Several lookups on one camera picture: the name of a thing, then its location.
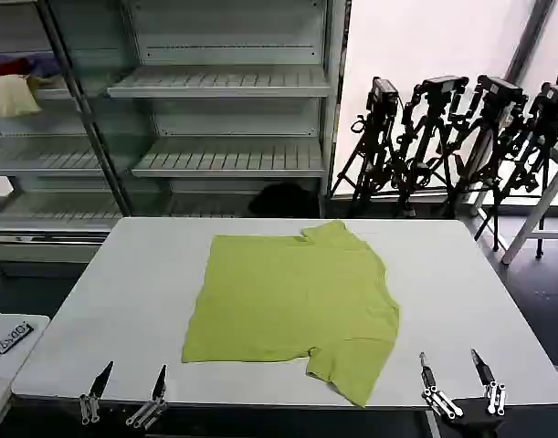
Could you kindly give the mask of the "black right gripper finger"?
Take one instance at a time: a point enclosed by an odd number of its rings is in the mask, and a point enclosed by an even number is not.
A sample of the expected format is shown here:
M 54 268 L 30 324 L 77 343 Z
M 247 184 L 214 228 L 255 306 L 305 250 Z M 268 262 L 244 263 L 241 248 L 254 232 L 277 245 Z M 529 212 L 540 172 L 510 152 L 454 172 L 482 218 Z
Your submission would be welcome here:
M 419 359 L 421 378 L 424 384 L 421 396 L 424 401 L 441 418 L 462 418 L 464 415 L 463 410 L 438 388 L 434 373 L 424 351 L 420 352 Z
M 484 397 L 488 405 L 486 411 L 489 415 L 503 416 L 506 404 L 506 386 L 495 380 L 490 366 L 483 360 L 475 349 L 471 350 L 471 357 L 484 388 Z

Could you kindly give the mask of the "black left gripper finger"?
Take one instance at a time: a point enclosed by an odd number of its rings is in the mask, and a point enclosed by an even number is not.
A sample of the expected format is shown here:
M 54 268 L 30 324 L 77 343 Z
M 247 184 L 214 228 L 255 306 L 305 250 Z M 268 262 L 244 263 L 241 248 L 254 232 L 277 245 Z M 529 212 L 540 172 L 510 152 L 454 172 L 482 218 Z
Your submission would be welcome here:
M 95 378 L 89 392 L 79 396 L 82 424 L 91 424 L 100 421 L 100 399 L 108 383 L 112 367 L 113 362 L 110 361 L 103 371 Z
M 167 365 L 161 367 L 158 378 L 153 386 L 152 395 L 132 416 L 126 420 L 126 425 L 132 429 L 150 429 L 167 408 L 166 393 Z

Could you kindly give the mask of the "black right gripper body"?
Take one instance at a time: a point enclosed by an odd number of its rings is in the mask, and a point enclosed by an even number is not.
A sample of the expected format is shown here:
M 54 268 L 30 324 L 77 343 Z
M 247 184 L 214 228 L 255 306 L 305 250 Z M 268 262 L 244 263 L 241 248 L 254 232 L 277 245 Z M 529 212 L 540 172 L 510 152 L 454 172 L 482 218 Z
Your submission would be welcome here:
M 497 438 L 504 420 L 504 415 L 491 414 L 486 408 L 465 410 L 462 416 L 453 419 L 442 417 L 442 423 L 449 429 L 468 438 Z

